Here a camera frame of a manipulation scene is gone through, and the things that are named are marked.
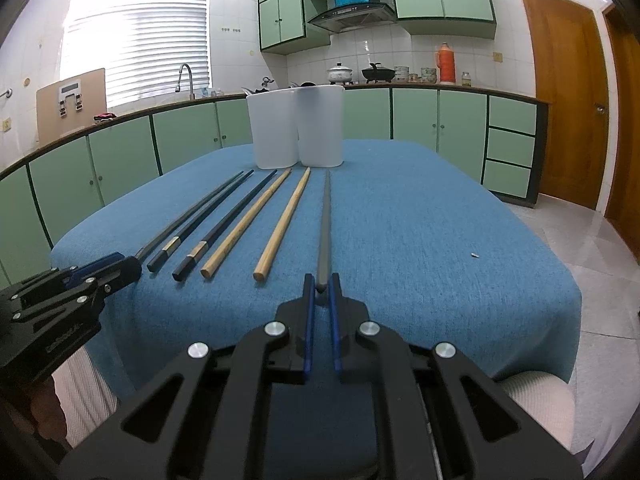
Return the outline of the person's left hand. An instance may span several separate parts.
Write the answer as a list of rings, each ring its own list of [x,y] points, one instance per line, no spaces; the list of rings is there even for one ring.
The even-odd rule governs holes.
[[[47,378],[38,386],[28,390],[30,400],[30,416],[35,432],[46,440],[64,443],[67,436],[67,424],[61,401],[55,391],[52,377]]]

